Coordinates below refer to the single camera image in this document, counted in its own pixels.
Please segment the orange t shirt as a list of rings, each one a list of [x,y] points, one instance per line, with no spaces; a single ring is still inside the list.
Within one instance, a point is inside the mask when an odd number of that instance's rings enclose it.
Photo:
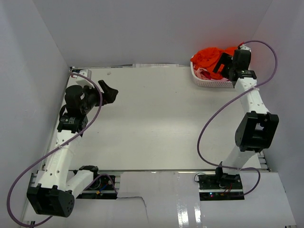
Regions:
[[[206,49],[198,51],[190,61],[193,63],[194,69],[204,68],[210,73],[213,73],[214,66],[219,60],[222,53],[233,55],[237,47],[228,47],[226,49],[220,49],[217,47],[208,47]]]

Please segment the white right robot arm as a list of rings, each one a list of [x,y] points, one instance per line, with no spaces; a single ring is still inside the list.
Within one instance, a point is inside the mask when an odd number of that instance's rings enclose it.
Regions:
[[[271,114],[257,89],[257,76],[249,70],[251,51],[248,47],[238,48],[233,55],[222,54],[214,71],[223,65],[221,74],[227,78],[241,96],[239,101],[244,110],[235,133],[235,147],[228,157],[216,168],[215,185],[226,189],[239,180],[240,170],[256,153],[270,147],[279,118]]]

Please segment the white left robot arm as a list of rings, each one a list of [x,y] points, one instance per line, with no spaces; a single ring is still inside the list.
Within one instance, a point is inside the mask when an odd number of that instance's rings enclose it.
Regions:
[[[39,215],[69,217],[75,199],[87,187],[94,190],[100,185],[98,167],[82,166],[68,180],[68,172],[76,148],[82,139],[81,132],[88,123],[87,114],[93,107],[111,104],[118,90],[109,87],[104,80],[99,85],[102,93],[89,85],[72,85],[65,90],[65,105],[59,114],[57,126],[57,151],[47,159],[45,172],[37,186],[29,187],[27,198]]]

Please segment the light pink t shirt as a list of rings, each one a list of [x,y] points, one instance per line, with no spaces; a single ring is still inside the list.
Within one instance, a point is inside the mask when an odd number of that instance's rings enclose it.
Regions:
[[[202,80],[211,80],[211,81],[219,81],[219,82],[227,82],[228,79],[224,78],[221,74],[218,73],[210,73],[204,68],[194,69],[194,74],[197,78]]]

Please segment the white perforated laundry basket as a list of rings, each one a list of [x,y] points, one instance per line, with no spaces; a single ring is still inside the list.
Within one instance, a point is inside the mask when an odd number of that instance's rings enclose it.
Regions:
[[[192,74],[192,79],[194,84],[200,87],[210,87],[210,88],[233,88],[232,82],[225,80],[205,80],[198,78],[194,73],[193,63],[190,62],[190,69]]]

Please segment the black table label sticker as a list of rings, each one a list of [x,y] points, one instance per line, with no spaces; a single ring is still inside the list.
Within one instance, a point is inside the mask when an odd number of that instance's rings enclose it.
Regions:
[[[72,69],[71,73],[88,74],[89,69]]]

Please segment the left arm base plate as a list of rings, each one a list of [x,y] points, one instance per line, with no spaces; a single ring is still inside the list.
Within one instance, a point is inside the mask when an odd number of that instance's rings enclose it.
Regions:
[[[115,200],[120,186],[120,176],[110,175],[102,176],[96,180],[91,187],[84,190],[77,199],[87,200]]]

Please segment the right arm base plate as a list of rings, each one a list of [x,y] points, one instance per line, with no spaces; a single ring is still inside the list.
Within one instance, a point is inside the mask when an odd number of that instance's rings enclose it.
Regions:
[[[240,177],[235,181],[218,181],[215,174],[197,173],[194,182],[199,187],[200,201],[244,200]]]

